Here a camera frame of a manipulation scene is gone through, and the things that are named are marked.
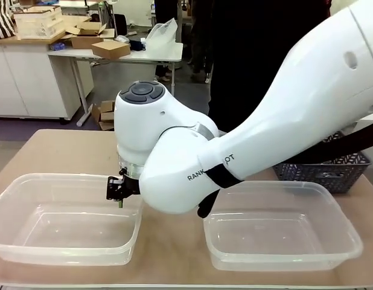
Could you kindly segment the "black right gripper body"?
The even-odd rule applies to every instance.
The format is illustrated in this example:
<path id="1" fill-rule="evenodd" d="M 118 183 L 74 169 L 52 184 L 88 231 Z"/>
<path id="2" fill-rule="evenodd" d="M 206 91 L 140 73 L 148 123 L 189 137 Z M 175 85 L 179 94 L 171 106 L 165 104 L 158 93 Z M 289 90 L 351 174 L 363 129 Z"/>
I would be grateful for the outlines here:
<path id="1" fill-rule="evenodd" d="M 140 195 L 139 181 L 127 175 L 127 169 L 119 171 L 121 175 L 121 198 L 128 198 L 132 195 Z"/>

